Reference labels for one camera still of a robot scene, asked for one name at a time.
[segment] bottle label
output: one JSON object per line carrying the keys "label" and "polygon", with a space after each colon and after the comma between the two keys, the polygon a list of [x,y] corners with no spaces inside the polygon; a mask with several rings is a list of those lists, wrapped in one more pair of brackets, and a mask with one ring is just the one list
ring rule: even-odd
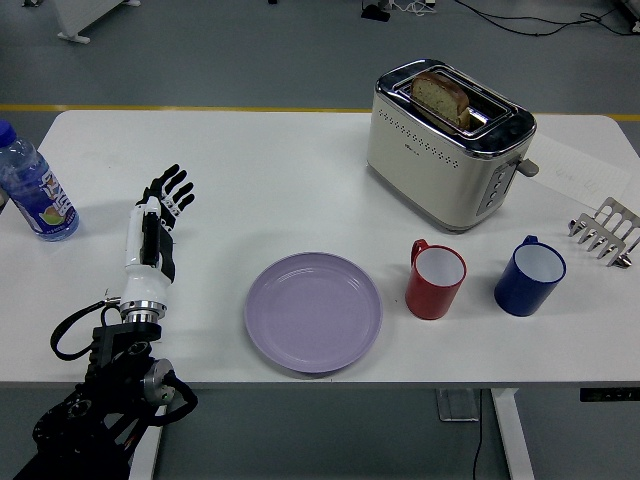
{"label": "bottle label", "polygon": [[44,235],[66,230],[76,217],[76,210],[51,169],[34,187],[11,197],[31,228]]}

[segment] toast slice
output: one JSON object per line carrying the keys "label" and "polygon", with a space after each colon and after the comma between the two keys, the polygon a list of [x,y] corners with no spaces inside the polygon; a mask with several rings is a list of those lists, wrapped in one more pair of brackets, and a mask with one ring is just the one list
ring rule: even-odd
{"label": "toast slice", "polygon": [[469,97],[447,77],[431,72],[416,75],[411,82],[411,98],[459,128],[469,130]]}

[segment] blue mug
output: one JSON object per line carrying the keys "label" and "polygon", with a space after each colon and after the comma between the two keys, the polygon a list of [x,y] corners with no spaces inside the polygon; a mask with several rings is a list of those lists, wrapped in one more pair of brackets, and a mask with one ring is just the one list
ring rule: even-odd
{"label": "blue mug", "polygon": [[505,312],[527,317],[540,308],[566,273],[562,256],[529,235],[514,250],[493,296]]}

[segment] plastic bottle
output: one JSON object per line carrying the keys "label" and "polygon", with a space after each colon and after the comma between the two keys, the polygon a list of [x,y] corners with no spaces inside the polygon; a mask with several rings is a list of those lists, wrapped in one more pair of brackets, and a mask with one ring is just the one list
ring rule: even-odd
{"label": "plastic bottle", "polygon": [[0,188],[43,240],[63,240],[78,228],[78,212],[47,161],[5,120],[0,120]]}

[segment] plate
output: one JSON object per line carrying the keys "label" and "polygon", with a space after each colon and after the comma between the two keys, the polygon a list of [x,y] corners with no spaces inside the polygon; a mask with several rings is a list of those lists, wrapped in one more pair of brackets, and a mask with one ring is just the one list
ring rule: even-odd
{"label": "plate", "polygon": [[258,276],[244,317],[251,340],[268,358],[297,372],[326,373],[373,345],[382,301],[357,265],[327,253],[300,253]]}

